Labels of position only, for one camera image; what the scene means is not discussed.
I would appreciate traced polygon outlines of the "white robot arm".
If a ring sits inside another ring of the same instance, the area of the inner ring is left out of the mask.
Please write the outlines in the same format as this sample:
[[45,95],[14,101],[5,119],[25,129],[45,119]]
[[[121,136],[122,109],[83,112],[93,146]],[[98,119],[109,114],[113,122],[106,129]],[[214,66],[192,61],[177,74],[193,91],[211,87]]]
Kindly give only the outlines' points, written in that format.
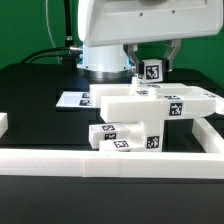
[[94,72],[128,70],[134,57],[125,45],[169,41],[173,61],[181,41],[217,34],[223,26],[223,0],[79,0],[81,67]]

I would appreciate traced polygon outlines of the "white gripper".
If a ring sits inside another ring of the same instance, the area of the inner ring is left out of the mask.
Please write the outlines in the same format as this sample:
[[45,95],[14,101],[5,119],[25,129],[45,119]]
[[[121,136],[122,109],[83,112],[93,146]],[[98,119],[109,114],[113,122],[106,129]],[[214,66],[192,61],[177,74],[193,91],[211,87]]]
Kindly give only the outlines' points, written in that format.
[[144,62],[133,43],[170,40],[163,62],[171,72],[180,39],[217,34],[223,13],[223,0],[79,0],[78,35],[88,46],[128,44],[127,55],[142,79]]

